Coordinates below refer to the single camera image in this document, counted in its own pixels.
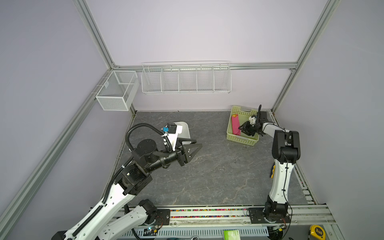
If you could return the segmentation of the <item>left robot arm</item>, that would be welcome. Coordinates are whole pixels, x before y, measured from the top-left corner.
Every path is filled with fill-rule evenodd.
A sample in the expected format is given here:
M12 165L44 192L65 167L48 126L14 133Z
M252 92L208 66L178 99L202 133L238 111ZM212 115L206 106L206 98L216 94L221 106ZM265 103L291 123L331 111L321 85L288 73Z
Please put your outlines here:
M118 169L106 186L101 200L74 227L59 231L54 240L116 240L124 233L143 224L152 224L158 209L150 200L142 200L129 213L113 221L116 213L133 200L151 181L151 173L168 168L173 162L180 166L189 163L202 149L197 140L182 138L185 123L170 123L162 129L140 123L132 126L125 135L131 152L130 158ZM160 151L152 139L142 140L136 147L131 134L139 128L149 128L163 139L165 150Z

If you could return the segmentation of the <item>pink paper napkin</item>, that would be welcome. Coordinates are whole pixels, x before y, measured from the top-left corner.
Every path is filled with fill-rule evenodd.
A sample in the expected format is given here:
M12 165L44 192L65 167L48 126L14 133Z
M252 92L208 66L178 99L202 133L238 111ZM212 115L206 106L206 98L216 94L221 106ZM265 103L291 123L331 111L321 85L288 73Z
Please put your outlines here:
M233 114L231 116L231 123L232 123L233 134L236 135L236 136L240 136L241 135L241 130L239 130L240 119L239 119L239 115L238 114Z

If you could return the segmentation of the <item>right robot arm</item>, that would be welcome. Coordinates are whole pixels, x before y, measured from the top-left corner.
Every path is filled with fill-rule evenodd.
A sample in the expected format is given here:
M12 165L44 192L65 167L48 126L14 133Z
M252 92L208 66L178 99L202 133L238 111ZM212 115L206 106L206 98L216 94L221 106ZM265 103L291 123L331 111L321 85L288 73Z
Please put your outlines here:
M262 105L259 105L257 113L249 117L239 130L247 136L268 135L273 138L272 157L275 167L273 184L262 213L268 223L275 223L278 219L285 221L291 209L288 201L291 173L301 157L299 132L287 130L270 122L268 113L262 111Z

